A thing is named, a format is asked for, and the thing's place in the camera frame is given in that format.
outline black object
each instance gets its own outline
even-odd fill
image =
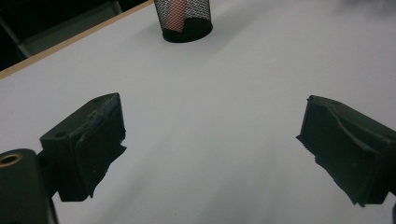
[[[51,197],[84,201],[125,147],[120,96],[95,98],[41,138],[43,151],[0,154],[0,223],[57,223]]]
[[[119,0],[122,11],[127,11],[133,7],[137,7],[140,4],[147,2],[148,0]]]
[[[155,0],[163,38],[173,43],[200,39],[213,29],[209,0]]]
[[[310,96],[297,138],[353,203],[379,204],[396,192],[392,129],[339,102]]]

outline wooden table edge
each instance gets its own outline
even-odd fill
[[[147,6],[151,5],[153,2],[154,2],[154,0],[148,0],[147,2],[144,2],[144,3],[140,4],[137,7],[133,7],[131,9],[121,13],[120,15],[117,15],[117,16],[111,18],[110,20],[104,21],[104,22],[92,27],[89,30],[86,30],[86,31],[84,31],[84,32],[82,32],[82,33],[80,33],[78,35],[75,35],[75,36],[65,40],[62,43],[59,43],[59,44],[57,44],[57,45],[55,45],[55,46],[53,46],[53,47],[51,47],[49,49],[46,49],[46,50],[44,50],[44,51],[42,51],[40,53],[37,53],[36,55],[34,55],[34,56],[32,56],[32,57],[30,57],[28,59],[23,60],[20,63],[16,63],[16,64],[10,66],[9,68],[6,68],[5,70],[0,71],[0,80],[5,78],[5,77],[9,77],[12,74],[22,70],[23,68],[25,68],[25,67],[33,64],[33,63],[36,63],[36,62],[38,62],[38,61],[50,56],[51,54],[55,53],[56,51],[58,51],[60,49],[66,48],[67,46],[79,41],[80,39],[82,39],[82,38],[84,38],[84,37],[86,37],[88,35],[91,35],[91,34],[95,33],[96,31],[108,26],[109,24],[111,24],[111,23],[113,23],[115,21],[118,21],[118,20],[120,20],[120,19],[122,19],[122,18],[124,18],[126,16],[129,16],[132,13],[144,8],[144,7],[147,7]]]

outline white table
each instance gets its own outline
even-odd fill
[[[0,150],[94,97],[121,95],[125,153],[62,224],[390,223],[395,197],[355,206],[295,139],[306,98],[396,129],[391,1],[211,0],[213,32],[163,40],[149,6],[0,80]]]

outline red object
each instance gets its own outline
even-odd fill
[[[184,28],[186,8],[187,0],[171,0],[164,28],[181,33]]]

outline black mesh pencil cup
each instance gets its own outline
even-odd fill
[[[208,35],[213,25],[209,0],[154,0],[163,38],[185,43]]]

